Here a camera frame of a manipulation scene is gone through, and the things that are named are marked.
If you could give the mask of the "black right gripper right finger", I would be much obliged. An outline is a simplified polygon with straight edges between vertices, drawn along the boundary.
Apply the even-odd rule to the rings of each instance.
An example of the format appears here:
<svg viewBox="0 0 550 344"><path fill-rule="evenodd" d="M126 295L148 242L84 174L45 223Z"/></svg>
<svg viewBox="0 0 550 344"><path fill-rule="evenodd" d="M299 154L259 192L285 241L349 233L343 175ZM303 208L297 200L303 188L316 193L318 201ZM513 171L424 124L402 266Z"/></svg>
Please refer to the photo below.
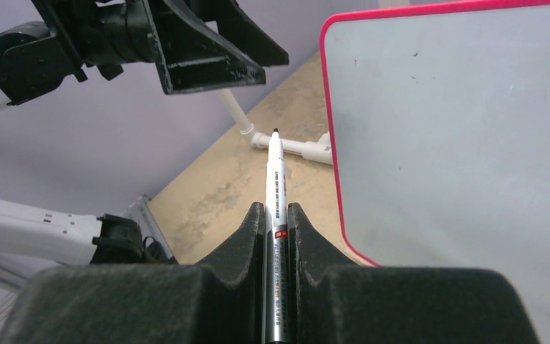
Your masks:
<svg viewBox="0 0 550 344"><path fill-rule="evenodd" d="M537 343L509 281L487 269L368 267L288 208L298 343Z"/></svg>

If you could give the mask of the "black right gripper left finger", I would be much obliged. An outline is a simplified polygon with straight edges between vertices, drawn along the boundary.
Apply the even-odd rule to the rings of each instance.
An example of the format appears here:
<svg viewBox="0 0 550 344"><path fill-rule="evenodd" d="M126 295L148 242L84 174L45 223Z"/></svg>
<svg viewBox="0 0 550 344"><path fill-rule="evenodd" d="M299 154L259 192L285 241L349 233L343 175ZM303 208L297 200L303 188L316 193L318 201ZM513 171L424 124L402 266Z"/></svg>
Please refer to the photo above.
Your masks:
<svg viewBox="0 0 550 344"><path fill-rule="evenodd" d="M21 291L0 343L258 343L264 207L195 264L44 270Z"/></svg>

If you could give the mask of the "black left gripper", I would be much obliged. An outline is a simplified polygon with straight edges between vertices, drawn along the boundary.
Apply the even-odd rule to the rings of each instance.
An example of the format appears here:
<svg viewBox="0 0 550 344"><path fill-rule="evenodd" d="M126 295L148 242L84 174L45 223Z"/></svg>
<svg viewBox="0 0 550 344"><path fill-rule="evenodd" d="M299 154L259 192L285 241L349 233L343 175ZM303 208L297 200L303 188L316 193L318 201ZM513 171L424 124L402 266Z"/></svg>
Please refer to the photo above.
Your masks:
<svg viewBox="0 0 550 344"><path fill-rule="evenodd" d="M33 5L79 81L86 79L82 65L112 80L124 64L155 62L163 92L173 95L262 85L263 67L289 64L288 52L237 1L195 0L190 9L183 1L150 1L149 16L143 1ZM203 23L211 21L219 34Z"/></svg>

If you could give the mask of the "black silver marker pen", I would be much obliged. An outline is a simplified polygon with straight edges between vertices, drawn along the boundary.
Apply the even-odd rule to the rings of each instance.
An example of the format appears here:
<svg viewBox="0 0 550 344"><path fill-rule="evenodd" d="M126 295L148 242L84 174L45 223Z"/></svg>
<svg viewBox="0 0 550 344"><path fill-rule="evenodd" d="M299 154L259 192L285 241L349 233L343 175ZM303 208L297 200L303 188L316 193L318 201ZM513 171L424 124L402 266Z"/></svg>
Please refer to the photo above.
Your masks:
<svg viewBox="0 0 550 344"><path fill-rule="evenodd" d="M264 209L261 342L292 343L284 149L276 128L269 139Z"/></svg>

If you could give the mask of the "whiteboard with pink frame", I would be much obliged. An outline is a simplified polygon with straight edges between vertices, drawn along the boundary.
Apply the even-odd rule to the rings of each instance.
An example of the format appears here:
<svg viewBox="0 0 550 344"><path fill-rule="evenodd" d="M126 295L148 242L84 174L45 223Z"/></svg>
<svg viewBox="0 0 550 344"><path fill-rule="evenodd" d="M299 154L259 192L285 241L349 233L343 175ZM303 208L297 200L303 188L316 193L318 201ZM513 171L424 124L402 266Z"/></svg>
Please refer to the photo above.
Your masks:
<svg viewBox="0 0 550 344"><path fill-rule="evenodd" d="M346 245L496 270L550 343L550 1L340 13L319 43Z"/></svg>

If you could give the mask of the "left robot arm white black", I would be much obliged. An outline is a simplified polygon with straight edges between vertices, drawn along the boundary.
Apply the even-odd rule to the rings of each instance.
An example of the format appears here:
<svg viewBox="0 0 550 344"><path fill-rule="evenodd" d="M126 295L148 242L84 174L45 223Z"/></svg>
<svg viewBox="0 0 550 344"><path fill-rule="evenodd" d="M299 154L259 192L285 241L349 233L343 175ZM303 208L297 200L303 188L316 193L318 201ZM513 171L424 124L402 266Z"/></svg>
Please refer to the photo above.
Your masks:
<svg viewBox="0 0 550 344"><path fill-rule="evenodd" d="M0 199L74 214L116 214L155 194L233 124L215 92L165 95L156 68L66 77L0 111Z"/></svg>

